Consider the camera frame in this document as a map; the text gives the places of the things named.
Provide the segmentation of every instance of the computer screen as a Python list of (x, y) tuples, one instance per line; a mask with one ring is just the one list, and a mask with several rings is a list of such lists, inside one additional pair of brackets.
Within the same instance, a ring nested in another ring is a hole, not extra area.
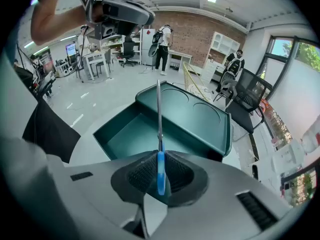
[(72, 43), (69, 44), (65, 47), (66, 50), (66, 54), (68, 55), (68, 57), (75, 55), (76, 54), (76, 44)]

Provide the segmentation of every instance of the refrigerator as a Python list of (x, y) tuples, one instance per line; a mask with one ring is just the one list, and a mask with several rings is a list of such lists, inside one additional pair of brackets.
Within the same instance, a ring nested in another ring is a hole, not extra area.
[(141, 62), (146, 65), (154, 65), (156, 63), (156, 55), (149, 57), (149, 49), (152, 45), (152, 38), (154, 37), (156, 30), (155, 29), (143, 29), (142, 30), (142, 54)]

